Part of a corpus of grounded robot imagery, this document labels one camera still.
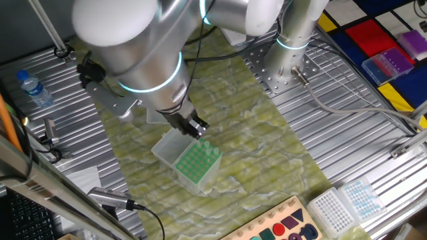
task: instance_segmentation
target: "black cable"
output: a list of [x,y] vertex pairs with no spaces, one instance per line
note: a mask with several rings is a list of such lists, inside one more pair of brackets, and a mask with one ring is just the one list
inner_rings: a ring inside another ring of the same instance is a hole
[[421,15],[418,13],[418,11],[416,10],[416,6],[417,6],[417,0],[415,0],[415,1],[414,1],[414,12],[415,12],[415,14],[416,14],[419,18],[427,19],[427,14],[426,14],[426,12],[424,12],[424,10],[422,10],[422,9],[421,9],[421,6],[419,6],[419,5],[418,5],[419,9],[421,10],[421,12],[423,12],[423,13],[425,14],[425,16],[421,16]]
[[188,46],[191,45],[193,43],[197,43],[198,41],[200,41],[200,39],[204,39],[206,37],[208,37],[209,35],[211,35],[218,27],[214,26],[212,27],[209,31],[205,32],[202,36],[196,37],[195,39],[191,39],[185,42],[184,46]]
[[114,95],[118,96],[118,97],[125,97],[123,95],[120,95],[119,93],[116,93],[111,86],[108,84],[107,80],[104,80],[105,85],[107,86],[107,88],[109,89],[109,91],[111,91]]
[[[1,81],[0,81],[0,94],[2,96],[5,96],[6,99],[12,99],[10,94],[6,91],[4,84]],[[31,174],[31,169],[33,168],[33,161],[38,161],[38,159],[33,154],[33,149],[31,148],[31,144],[29,142],[29,136],[28,136],[27,128],[24,125],[24,123],[22,122],[22,119],[24,118],[24,116],[22,116],[22,111],[19,110],[19,108],[15,105],[15,103],[13,101],[9,102],[9,106],[15,110],[15,112],[17,114],[18,121],[21,124],[21,128],[22,128],[24,138],[23,138],[23,140],[20,140],[20,144],[21,144],[21,146],[23,146],[23,151],[26,151],[24,153],[28,156],[28,163],[27,163],[28,167],[27,167],[27,172],[25,174],[25,177],[21,177],[21,176],[17,176],[17,175],[2,176],[2,177],[0,177],[0,181],[4,181],[4,180],[8,180],[8,179],[16,179],[18,181],[24,182],[24,181],[28,180],[28,178]],[[22,134],[18,128],[15,128],[15,131],[17,134]]]
[[38,150],[38,149],[35,149],[35,150],[39,153],[52,153],[56,157],[55,160],[50,161],[50,163],[52,164],[58,163],[60,160],[62,160],[62,152],[56,148],[53,148],[53,144],[50,144],[49,150],[47,151]]
[[184,96],[183,96],[181,102],[179,102],[179,104],[177,105],[177,108],[175,110],[173,110],[172,112],[165,112],[165,111],[157,111],[157,112],[159,112],[161,114],[164,114],[164,115],[173,115],[173,114],[177,113],[179,110],[181,110],[182,105],[183,105],[183,103],[185,101],[185,98],[187,97],[189,87],[191,86],[191,83],[193,82],[194,73],[195,73],[195,67],[197,66],[197,63],[199,62],[198,59],[199,59],[200,51],[201,51],[201,41],[203,40],[203,37],[201,37],[201,36],[203,35],[203,28],[204,28],[204,25],[205,25],[204,20],[207,17],[207,14],[209,13],[209,11],[211,11],[212,6],[214,6],[215,2],[216,2],[216,0],[213,0],[211,2],[211,4],[209,5],[209,7],[207,8],[205,17],[201,18],[201,27],[200,27],[200,36],[199,36],[199,47],[197,48],[197,54],[195,56],[195,61],[194,61],[195,63],[194,63],[194,66],[193,66],[193,72],[191,73],[191,77],[189,78],[189,82],[188,82],[188,87],[185,90],[185,93],[184,93]]
[[235,53],[231,53],[229,55],[224,55],[224,56],[219,56],[219,57],[196,57],[195,59],[186,59],[186,62],[201,62],[201,61],[220,61],[220,60],[225,60],[225,59],[229,59],[232,57],[237,57],[238,55],[240,55],[241,53],[243,53],[244,51],[248,50],[258,39],[258,37],[255,37],[254,40],[252,40],[251,43],[248,44],[248,46],[246,46],[245,48],[243,48],[240,51],[236,51]]
[[425,14],[425,16],[427,17],[427,13],[423,10],[423,8],[421,8],[421,4],[420,4],[420,2],[419,2],[419,1],[417,1],[417,0],[415,0],[415,1],[417,2],[418,7],[420,8],[421,12],[422,12],[423,14]]
[[[274,36],[272,42],[277,40],[280,37],[280,34],[282,33],[282,26],[280,25],[280,16],[277,18],[277,24],[278,24],[278,30],[277,30],[277,33]],[[200,57],[200,58],[196,57],[195,59],[185,59],[184,61],[193,62],[196,59],[197,59],[197,61],[220,61],[220,60],[225,60],[225,59],[229,59],[232,57],[237,57],[238,55],[242,54],[244,51],[247,51],[257,40],[258,40],[258,37],[255,37],[254,40],[252,40],[252,42],[249,43],[248,46],[246,46],[242,50],[237,51],[235,53],[230,53],[229,55],[224,55],[224,56],[219,56],[219,57]]]
[[159,224],[160,224],[160,227],[161,227],[161,232],[163,234],[163,240],[165,240],[165,229],[163,228],[163,223],[161,223],[161,220],[160,220],[159,216],[157,216],[157,214],[155,214],[152,210],[150,210],[147,207],[144,207],[142,205],[139,205],[139,204],[135,204],[133,206],[133,208],[137,209],[137,210],[143,210],[143,211],[147,211],[147,212],[151,213],[159,221]]

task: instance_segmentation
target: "gray cable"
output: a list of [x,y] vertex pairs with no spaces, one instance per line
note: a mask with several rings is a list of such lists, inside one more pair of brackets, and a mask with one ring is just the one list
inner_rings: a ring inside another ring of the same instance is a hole
[[314,101],[323,109],[325,109],[328,112],[331,113],[338,113],[338,114],[351,114],[351,113],[363,113],[363,112],[367,112],[367,111],[378,111],[378,112],[383,112],[383,113],[389,113],[391,115],[395,115],[403,120],[406,120],[407,122],[409,122],[410,124],[412,124],[413,126],[417,127],[420,131],[423,131],[424,128],[422,128],[420,126],[420,124],[418,124],[416,121],[414,121],[413,119],[398,113],[397,111],[394,110],[390,110],[390,109],[383,109],[380,107],[367,107],[367,108],[363,108],[363,109],[349,109],[349,110],[338,110],[338,109],[332,109],[328,106],[326,106],[325,104],[323,104],[314,94],[312,88],[310,87],[310,84],[306,85],[306,89],[308,91],[308,93],[313,97]]

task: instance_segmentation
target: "white paper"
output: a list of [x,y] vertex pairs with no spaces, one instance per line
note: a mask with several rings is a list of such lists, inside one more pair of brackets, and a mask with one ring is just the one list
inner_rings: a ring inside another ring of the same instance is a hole
[[[76,184],[83,192],[88,193],[94,187],[100,187],[98,168],[96,166],[67,175],[68,179]],[[62,231],[64,234],[77,229],[76,224],[61,216]]]

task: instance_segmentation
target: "clear plastic box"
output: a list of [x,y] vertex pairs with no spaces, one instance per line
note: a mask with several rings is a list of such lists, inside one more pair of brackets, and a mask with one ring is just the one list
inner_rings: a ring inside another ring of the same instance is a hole
[[395,47],[364,61],[362,67],[378,86],[408,74],[414,68]]
[[346,231],[359,225],[348,210],[349,206],[342,200],[335,187],[322,193],[307,205],[308,212],[322,226],[330,239],[335,239]]
[[384,85],[389,81],[397,78],[399,75],[398,71],[393,67],[387,59],[378,54],[369,58],[362,63],[362,67],[371,76],[371,78],[378,84],[378,86]]
[[166,165],[175,169],[178,179],[193,194],[198,194],[218,172],[221,151],[204,139],[195,140],[171,129],[151,149]]
[[189,135],[182,135],[177,129],[170,129],[151,149],[153,154],[167,166],[175,169],[176,163],[196,140]]
[[347,183],[338,189],[338,192],[352,207],[360,223],[364,223],[387,211],[374,188],[369,181],[363,177]]

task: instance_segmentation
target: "metal bracket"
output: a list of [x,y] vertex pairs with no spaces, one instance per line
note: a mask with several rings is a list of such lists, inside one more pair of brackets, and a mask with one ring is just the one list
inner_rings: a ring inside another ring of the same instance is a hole
[[404,146],[400,146],[397,149],[393,150],[390,154],[393,156],[394,159],[396,159],[407,152],[408,151]]
[[86,85],[86,91],[91,97],[116,115],[121,122],[128,123],[132,121],[133,113],[131,108],[135,104],[141,105],[141,102],[137,99],[131,97],[118,97],[94,81]]
[[402,156],[403,154],[414,150],[417,147],[421,147],[425,149],[424,143],[426,141],[427,141],[427,131],[421,131],[419,134],[413,136],[411,139],[401,144],[398,148],[393,150],[390,154],[394,159],[396,159]]
[[51,118],[45,118],[43,120],[45,122],[45,128],[46,128],[46,139],[43,141],[51,143],[52,145],[59,143],[59,137],[58,133],[56,132],[56,125],[55,121]]
[[419,121],[425,114],[427,114],[427,101],[417,107],[409,117],[415,121]]

